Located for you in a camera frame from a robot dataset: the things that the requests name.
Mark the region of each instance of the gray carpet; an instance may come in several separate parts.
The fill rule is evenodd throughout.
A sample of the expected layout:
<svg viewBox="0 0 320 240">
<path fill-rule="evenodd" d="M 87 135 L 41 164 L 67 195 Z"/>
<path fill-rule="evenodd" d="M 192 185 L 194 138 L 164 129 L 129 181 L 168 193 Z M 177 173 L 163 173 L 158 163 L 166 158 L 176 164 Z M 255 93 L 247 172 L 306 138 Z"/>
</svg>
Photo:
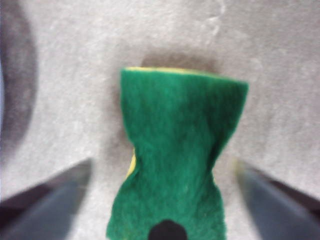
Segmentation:
<svg viewBox="0 0 320 240">
<path fill-rule="evenodd" d="M 319 26 L 317 0 L 1 0 L 2 198 L 92 157 L 68 239 L 105 239 L 132 154 L 119 70 L 192 68 L 250 83 L 214 172 L 228 239 L 258 239 L 234 158 L 320 198 Z"/>
</svg>

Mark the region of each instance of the sponge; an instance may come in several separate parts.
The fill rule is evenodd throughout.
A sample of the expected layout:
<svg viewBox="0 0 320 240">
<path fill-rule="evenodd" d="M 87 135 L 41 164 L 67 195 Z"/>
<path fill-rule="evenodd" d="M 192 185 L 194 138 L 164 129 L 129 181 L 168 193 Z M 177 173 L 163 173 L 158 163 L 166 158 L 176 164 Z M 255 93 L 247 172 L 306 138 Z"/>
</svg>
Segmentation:
<svg viewBox="0 0 320 240">
<path fill-rule="evenodd" d="M 109 239 L 147 240 L 159 229 L 180 227 L 189 240 L 226 239 L 212 168 L 235 131 L 247 91 L 245 82 L 195 70 L 121 71 L 121 108 L 134 156 L 113 203 Z"/>
</svg>

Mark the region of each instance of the black circle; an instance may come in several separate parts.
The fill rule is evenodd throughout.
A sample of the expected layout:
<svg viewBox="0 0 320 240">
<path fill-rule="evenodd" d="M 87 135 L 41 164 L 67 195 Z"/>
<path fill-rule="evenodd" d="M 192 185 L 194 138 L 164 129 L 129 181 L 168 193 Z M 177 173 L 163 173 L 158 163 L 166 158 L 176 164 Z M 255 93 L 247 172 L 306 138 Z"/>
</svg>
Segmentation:
<svg viewBox="0 0 320 240">
<path fill-rule="evenodd" d="M 187 240 L 187 232 L 180 224 L 166 219 L 153 226 L 148 240 Z"/>
</svg>

